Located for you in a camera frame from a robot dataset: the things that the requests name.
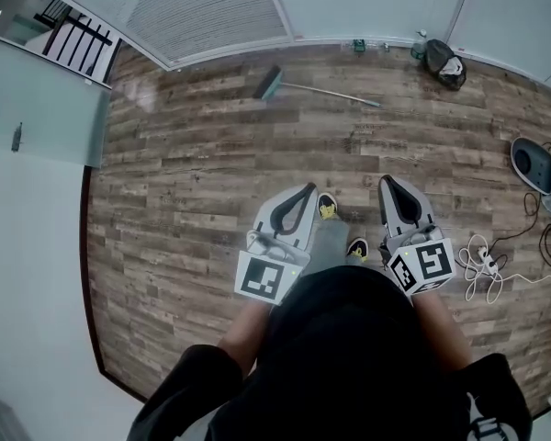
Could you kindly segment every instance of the wooden floor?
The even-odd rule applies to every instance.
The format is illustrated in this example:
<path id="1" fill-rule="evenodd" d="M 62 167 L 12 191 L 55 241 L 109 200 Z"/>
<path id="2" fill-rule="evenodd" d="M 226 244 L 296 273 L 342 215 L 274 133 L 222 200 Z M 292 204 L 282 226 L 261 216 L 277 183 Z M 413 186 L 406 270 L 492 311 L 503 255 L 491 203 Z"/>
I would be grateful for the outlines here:
<path id="1" fill-rule="evenodd" d="M 289 82 L 368 97 L 382 108 L 282 87 L 251 95 L 274 63 Z M 407 51 L 358 58 L 336 46 L 265 51 L 167 73 L 125 47 L 111 84 L 104 164 L 95 170 L 88 259 L 108 372 L 149 396 L 180 354 L 215 343 L 242 305 L 238 250 L 259 205 L 312 181 L 339 200 L 354 234 L 382 238 L 377 182 L 398 175 L 427 193 L 455 251 L 531 223 L 510 140 L 551 141 L 551 93 L 469 62 L 460 92 L 443 89 Z M 550 221 L 499 243 L 504 276 L 551 272 L 538 252 Z M 373 252 L 372 262 L 378 263 Z M 507 355 L 533 413 L 551 393 L 551 280 L 508 281 L 488 305 L 461 278 L 444 296 L 477 356 Z"/>

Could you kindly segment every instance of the person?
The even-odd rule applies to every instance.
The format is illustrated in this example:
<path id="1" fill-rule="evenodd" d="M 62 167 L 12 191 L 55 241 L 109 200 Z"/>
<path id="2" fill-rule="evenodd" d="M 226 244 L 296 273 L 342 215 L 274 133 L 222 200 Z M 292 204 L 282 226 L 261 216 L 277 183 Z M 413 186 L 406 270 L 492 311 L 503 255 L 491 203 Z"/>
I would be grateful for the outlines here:
<path id="1" fill-rule="evenodd" d="M 473 362 L 436 291 L 410 301 L 363 266 L 367 241 L 346 248 L 337 207 L 319 196 L 310 263 L 282 304 L 249 301 L 216 346 L 189 347 L 129 441 L 530 438 L 505 356 Z"/>

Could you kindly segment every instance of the black shirt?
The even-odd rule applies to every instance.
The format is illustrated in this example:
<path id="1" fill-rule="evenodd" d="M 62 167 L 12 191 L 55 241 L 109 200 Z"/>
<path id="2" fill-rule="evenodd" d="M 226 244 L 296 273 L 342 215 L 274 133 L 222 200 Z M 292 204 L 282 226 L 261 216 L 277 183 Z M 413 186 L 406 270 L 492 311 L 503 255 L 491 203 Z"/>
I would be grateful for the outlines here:
<path id="1" fill-rule="evenodd" d="M 299 280 L 272 311 L 246 379 L 223 350 L 188 348 L 129 441 L 173 441 L 218 407 L 207 440 L 467 440 L 475 433 L 523 441 L 532 427 L 503 355 L 443 373 L 408 299 L 360 266 Z"/>

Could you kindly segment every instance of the shoe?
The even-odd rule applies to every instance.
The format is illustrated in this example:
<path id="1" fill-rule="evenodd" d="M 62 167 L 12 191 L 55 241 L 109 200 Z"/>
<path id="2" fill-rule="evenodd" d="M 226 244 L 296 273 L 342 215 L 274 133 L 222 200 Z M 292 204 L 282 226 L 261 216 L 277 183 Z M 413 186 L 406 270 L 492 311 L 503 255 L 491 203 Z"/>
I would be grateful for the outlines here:
<path id="1" fill-rule="evenodd" d="M 317 201 L 319 206 L 320 218 L 323 221 L 332 219 L 337 215 L 337 200 L 330 193 L 320 193 L 319 200 Z"/>
<path id="2" fill-rule="evenodd" d="M 367 252 L 369 251 L 369 246 L 367 245 L 367 240 L 358 238 L 351 242 L 347 248 L 347 256 L 358 256 L 361 258 L 361 261 L 367 259 Z"/>

